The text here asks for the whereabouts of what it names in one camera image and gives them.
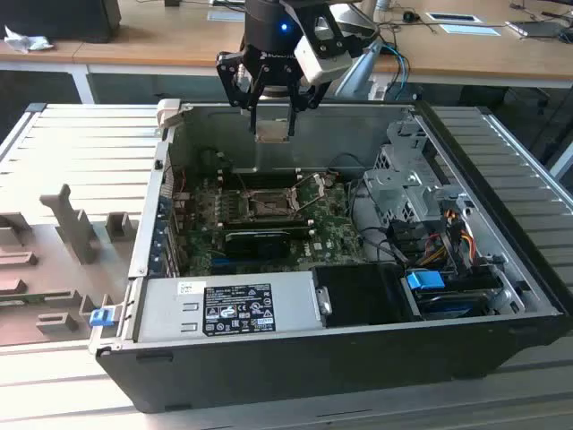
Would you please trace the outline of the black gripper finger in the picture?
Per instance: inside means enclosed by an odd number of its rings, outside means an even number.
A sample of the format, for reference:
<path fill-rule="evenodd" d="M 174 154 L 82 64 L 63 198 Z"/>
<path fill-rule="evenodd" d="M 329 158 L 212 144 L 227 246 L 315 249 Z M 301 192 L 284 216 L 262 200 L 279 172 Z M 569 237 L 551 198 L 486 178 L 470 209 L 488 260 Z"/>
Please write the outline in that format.
<path fill-rule="evenodd" d="M 306 109 L 317 108 L 326 94 L 326 83 L 311 85 L 306 91 L 300 91 L 300 81 L 302 70 L 297 67 L 286 67 L 286 89 L 289 97 L 289 108 L 287 115 L 288 129 L 287 136 L 295 135 L 295 121 L 300 112 Z"/>
<path fill-rule="evenodd" d="M 250 112 L 251 133 L 256 133 L 257 105 L 265 88 L 265 64 L 260 60 L 260 51 L 220 52 L 216 69 L 229 104 Z M 243 67 L 252 77 L 248 90 L 242 90 L 239 69 Z"/>

